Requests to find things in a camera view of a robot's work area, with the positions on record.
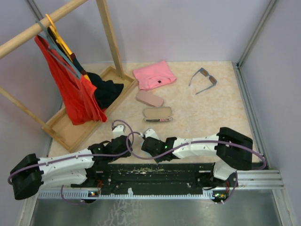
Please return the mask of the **pink glasses case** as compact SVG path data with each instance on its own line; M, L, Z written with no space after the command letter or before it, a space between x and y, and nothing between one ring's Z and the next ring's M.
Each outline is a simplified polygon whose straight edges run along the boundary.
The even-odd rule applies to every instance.
M150 107L162 107L164 104L163 98L144 90L137 93L136 100Z

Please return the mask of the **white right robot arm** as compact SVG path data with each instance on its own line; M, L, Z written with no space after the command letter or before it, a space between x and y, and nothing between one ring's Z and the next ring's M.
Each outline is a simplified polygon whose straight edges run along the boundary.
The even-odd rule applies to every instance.
M196 156L215 156L210 181L221 186L236 170L252 169L252 153L234 143L252 149L253 140L228 127L221 127L217 134L202 138L168 137L164 142L153 129L144 133L142 151L153 157L157 163Z

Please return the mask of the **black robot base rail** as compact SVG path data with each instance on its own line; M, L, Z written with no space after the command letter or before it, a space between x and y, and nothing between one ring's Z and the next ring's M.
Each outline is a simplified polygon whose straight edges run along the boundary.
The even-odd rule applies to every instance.
M87 179L72 188L97 189L100 195L126 195L131 189L134 195L202 195L211 189L214 202L226 201L230 189L238 186L238 174L231 173L226 180L213 177L213 163L174 164L107 164L86 170Z

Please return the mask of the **flag newspaper print glasses case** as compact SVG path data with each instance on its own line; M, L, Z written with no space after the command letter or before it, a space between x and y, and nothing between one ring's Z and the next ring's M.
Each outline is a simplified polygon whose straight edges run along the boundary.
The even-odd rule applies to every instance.
M169 106L149 107L143 110L146 122L168 122L172 118L172 108Z

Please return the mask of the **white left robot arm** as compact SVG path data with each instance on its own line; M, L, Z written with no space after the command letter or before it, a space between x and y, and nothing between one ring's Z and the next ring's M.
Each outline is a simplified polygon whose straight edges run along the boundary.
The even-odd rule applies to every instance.
M14 198L24 200L41 188L62 185L92 187L98 181L97 167L129 157L130 145L131 141L121 135L59 157L38 158L34 153L28 154L11 170L8 178Z

